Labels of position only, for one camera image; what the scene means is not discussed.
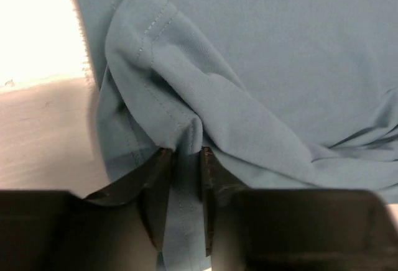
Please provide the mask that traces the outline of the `blue-grey t-shirt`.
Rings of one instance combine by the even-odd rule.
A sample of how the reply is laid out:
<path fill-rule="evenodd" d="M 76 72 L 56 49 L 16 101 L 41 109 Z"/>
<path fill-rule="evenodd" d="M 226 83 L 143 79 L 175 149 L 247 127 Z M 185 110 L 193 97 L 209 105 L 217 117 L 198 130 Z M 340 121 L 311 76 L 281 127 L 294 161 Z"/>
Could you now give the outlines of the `blue-grey t-shirt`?
<path fill-rule="evenodd" d="M 117 180 L 178 153 L 158 270 L 205 270 L 197 157 L 397 203 L 397 0 L 77 0 Z"/>

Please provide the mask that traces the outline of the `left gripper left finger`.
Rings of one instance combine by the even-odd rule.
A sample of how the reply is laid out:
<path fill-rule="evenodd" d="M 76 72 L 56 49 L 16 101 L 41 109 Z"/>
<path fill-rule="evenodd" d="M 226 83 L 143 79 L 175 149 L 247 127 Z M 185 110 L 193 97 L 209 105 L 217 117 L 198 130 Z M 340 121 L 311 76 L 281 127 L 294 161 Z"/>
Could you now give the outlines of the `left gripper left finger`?
<path fill-rule="evenodd" d="M 61 190 L 1 192 L 2 270 L 155 270 L 173 152 L 158 150 L 80 198 Z"/>

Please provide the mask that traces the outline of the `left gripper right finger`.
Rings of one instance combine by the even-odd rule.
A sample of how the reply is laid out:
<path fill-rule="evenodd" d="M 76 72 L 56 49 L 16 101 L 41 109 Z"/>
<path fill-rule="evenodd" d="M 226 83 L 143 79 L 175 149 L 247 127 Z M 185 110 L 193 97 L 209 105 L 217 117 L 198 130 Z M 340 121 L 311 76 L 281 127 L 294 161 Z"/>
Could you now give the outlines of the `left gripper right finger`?
<path fill-rule="evenodd" d="M 213 270 L 396 270 L 397 228 L 364 190 L 267 190 L 200 153 L 206 254 Z"/>

